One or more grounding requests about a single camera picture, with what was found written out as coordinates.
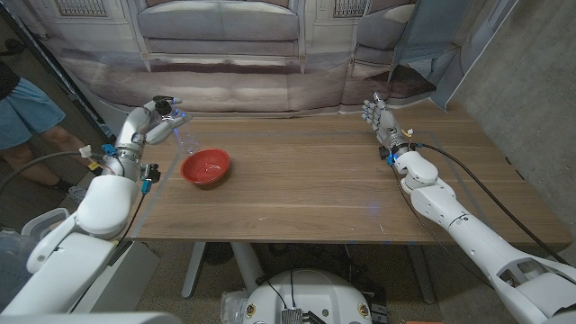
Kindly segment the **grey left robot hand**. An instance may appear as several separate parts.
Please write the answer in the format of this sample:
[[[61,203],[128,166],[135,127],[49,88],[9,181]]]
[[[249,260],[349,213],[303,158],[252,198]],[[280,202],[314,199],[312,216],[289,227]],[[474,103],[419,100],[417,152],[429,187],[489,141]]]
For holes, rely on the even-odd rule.
[[[137,182],[144,166],[140,163],[146,145],[157,145],[166,140],[174,129],[188,123],[189,114],[170,117],[180,98],[156,95],[151,101],[130,112],[114,146],[113,153],[107,153],[107,174],[114,173]]]

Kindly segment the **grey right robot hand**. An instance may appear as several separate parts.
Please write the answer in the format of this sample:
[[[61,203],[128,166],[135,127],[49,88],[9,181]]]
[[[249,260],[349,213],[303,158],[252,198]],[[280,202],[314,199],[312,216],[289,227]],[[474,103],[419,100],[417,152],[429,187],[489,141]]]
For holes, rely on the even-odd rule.
[[[365,100],[362,108],[362,118],[372,127],[382,146],[398,156],[409,151],[409,143],[401,132],[401,126],[378,92],[373,93],[372,101]]]

